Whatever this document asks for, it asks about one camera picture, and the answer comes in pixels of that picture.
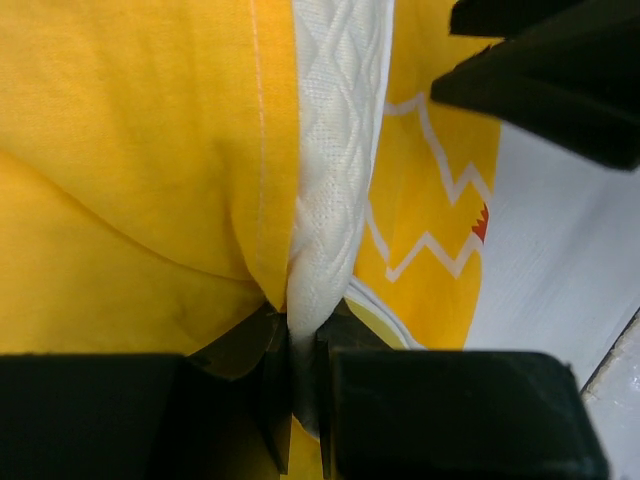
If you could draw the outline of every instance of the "yellow fabric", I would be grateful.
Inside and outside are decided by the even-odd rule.
[[[462,347],[471,325],[482,274],[482,242],[472,228],[484,223],[500,134],[495,120],[431,101],[417,101],[404,111],[399,107],[420,100],[421,93],[428,99],[433,80],[489,43],[449,36],[454,3],[396,1],[388,105],[369,194],[373,216],[355,269],[416,340],[430,348]],[[422,119],[420,104],[426,106]],[[444,169],[433,138],[446,155]],[[465,173],[470,165],[477,174]],[[459,198],[450,199],[447,188],[452,193],[464,184]]]
[[[453,0],[398,0],[388,101],[480,50],[447,35]],[[181,351],[266,297],[285,304],[297,190],[298,107],[289,0],[0,4],[0,351]],[[496,122],[429,104],[453,177],[491,187]],[[386,116],[356,267],[427,346],[461,346],[480,286],[455,258],[480,217],[454,205],[416,112]],[[320,476],[293,430],[292,480]]]
[[[0,4],[0,351],[181,351],[283,307],[288,0]]]
[[[373,312],[367,310],[364,306],[352,301],[347,300],[349,310],[356,317],[358,317],[367,328],[375,333],[380,340],[396,350],[402,350],[404,345],[402,339],[398,338],[396,333],[389,327],[389,325],[380,318],[378,318]]]

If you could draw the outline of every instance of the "white fabric strip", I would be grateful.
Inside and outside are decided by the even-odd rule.
[[[640,170],[505,125],[466,347],[539,350],[583,385],[640,307]]]
[[[389,75],[393,6],[393,0],[293,0],[300,185],[287,315],[296,414],[312,431],[312,342],[346,292],[362,240]]]

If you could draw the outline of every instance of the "white thread seam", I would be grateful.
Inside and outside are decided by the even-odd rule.
[[[253,28],[253,51],[256,59],[256,84],[258,87],[258,110],[260,117],[260,197],[258,200],[258,236],[256,240],[256,263],[260,263],[259,250],[262,245],[262,223],[264,221],[264,177],[266,174],[266,128],[264,120],[264,90],[262,88],[262,69],[260,67],[260,41],[258,38],[258,20],[255,0],[249,0],[251,26]]]

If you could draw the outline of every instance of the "zigzag print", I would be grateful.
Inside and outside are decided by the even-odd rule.
[[[442,145],[440,144],[440,141],[438,140],[438,137],[436,136],[435,132],[433,131],[433,127],[431,126],[424,93],[420,92],[412,99],[396,105],[392,103],[386,103],[384,107],[384,113],[386,115],[394,116],[406,115],[413,112],[414,110],[418,110],[422,134],[424,135],[424,138],[429,144],[429,147],[431,148],[431,151],[433,152],[433,155],[436,159],[438,170],[440,172],[440,178],[447,192],[447,197],[449,198],[449,202],[451,202],[451,205],[456,204],[456,202],[460,198],[460,195],[465,190],[467,185],[469,185],[469,183],[471,183],[475,187],[484,203],[487,204],[491,198],[491,191],[480,175],[480,172],[478,172],[478,169],[472,162],[469,162],[462,175],[460,175],[460,177],[458,178],[458,181],[454,182],[453,176],[451,175],[451,169],[449,168],[449,160],[447,158],[447,154],[442,148]],[[369,202],[367,202],[366,205],[365,219],[373,235],[374,244],[376,245],[380,256],[387,264],[387,271],[385,276],[390,282],[395,282],[396,280],[398,280],[398,278],[400,278],[400,275],[402,275],[405,269],[411,264],[413,259],[418,255],[418,253],[420,253],[423,248],[428,248],[433,253],[433,255],[438,260],[440,260],[442,265],[449,271],[449,273],[451,273],[451,275],[453,275],[454,278],[458,278],[460,276],[462,270],[469,261],[469,257],[471,257],[471,254],[473,252],[480,252],[482,250],[482,240],[472,231],[469,233],[467,240],[458,252],[458,256],[455,259],[451,258],[442,248],[442,245],[440,245],[440,243],[433,237],[433,235],[431,235],[430,232],[426,231],[418,239],[411,251],[400,262],[400,264],[396,268],[391,268],[389,266],[389,246],[384,241],[384,238],[382,238],[382,234],[380,233],[380,230],[375,223],[375,219],[373,218],[373,208],[371,207],[371,203]]]

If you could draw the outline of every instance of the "white quilted fabric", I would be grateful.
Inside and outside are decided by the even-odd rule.
[[[344,295],[382,124],[393,0],[293,0],[300,186],[287,287],[296,414],[314,430],[313,335]]]

